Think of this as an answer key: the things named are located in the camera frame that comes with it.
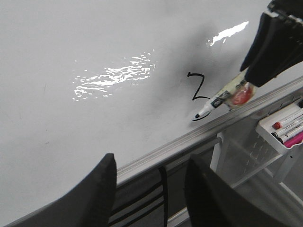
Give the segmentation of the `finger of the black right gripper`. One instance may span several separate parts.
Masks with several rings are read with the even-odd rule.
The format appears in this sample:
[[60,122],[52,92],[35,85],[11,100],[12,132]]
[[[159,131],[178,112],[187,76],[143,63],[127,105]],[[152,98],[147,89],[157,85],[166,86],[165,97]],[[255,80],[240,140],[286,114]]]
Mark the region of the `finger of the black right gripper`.
[[262,13],[255,39],[241,65],[245,80],[261,87],[303,61],[303,25]]

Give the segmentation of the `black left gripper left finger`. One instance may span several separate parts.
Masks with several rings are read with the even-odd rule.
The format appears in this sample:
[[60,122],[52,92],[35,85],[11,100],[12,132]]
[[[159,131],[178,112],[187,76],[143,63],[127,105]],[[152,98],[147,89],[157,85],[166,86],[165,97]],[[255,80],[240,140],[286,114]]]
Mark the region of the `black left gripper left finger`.
[[108,153],[64,196],[9,226],[106,227],[115,200],[116,178],[114,154]]

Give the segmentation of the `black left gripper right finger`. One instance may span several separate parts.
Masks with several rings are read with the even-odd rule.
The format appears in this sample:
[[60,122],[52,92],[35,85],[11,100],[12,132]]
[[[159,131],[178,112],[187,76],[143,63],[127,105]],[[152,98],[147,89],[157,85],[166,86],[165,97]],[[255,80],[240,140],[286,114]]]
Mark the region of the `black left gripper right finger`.
[[185,200],[194,227],[283,227],[224,182],[199,155],[191,155]]

